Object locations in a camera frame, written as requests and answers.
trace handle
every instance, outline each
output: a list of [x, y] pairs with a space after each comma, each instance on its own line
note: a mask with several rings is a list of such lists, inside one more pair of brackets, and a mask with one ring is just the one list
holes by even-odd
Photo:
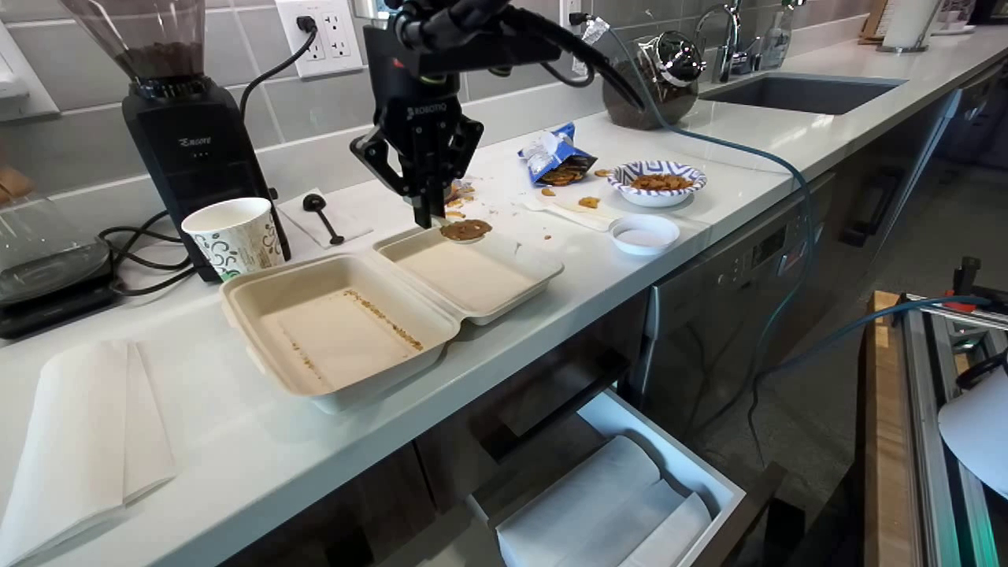
[[860, 250], [860, 245], [868, 245], [869, 236], [877, 236], [882, 229], [882, 223], [894, 204], [894, 196], [898, 196], [898, 180], [891, 174], [885, 174], [885, 180], [877, 184], [877, 194], [880, 194], [880, 198], [874, 204], [869, 217], [850, 222], [842, 232], [842, 244]]

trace napkin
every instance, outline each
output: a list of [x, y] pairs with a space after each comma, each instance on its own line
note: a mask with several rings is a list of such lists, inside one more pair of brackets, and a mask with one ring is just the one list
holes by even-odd
[[0, 521], [0, 565], [81, 537], [174, 476], [141, 350], [98, 339], [38, 379], [24, 459]]
[[993, 493], [1008, 497], [1008, 373], [989, 373], [974, 390], [960, 390], [939, 410], [948, 452]]
[[682, 565], [709, 522], [712, 513], [695, 493], [620, 567]]
[[498, 526], [510, 567], [612, 567], [630, 559], [679, 507], [657, 459], [614, 436], [585, 464]]

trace black coffee grinder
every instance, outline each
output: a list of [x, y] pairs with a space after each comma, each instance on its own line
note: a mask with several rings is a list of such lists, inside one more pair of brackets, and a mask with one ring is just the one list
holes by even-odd
[[[204, 0], [63, 0], [134, 79], [124, 116], [167, 215], [184, 217], [238, 196], [272, 198], [239, 106], [201, 74]], [[201, 282], [217, 282], [199, 245]]]

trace takeout container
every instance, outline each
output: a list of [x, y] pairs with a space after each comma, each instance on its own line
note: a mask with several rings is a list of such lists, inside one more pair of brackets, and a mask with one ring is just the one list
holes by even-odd
[[498, 232], [456, 244], [411, 229], [368, 251], [238, 276], [225, 306], [262, 370], [294, 393], [329, 398], [431, 370], [465, 323], [502, 317], [562, 270]]

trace blue wrapper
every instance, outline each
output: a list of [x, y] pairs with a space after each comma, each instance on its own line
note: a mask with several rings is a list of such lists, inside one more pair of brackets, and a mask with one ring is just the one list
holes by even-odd
[[517, 159], [522, 160], [534, 186], [543, 186], [546, 178], [563, 164], [577, 168], [582, 178], [597, 164], [597, 159], [588, 152], [575, 146], [575, 122], [563, 122], [555, 133], [519, 148]]

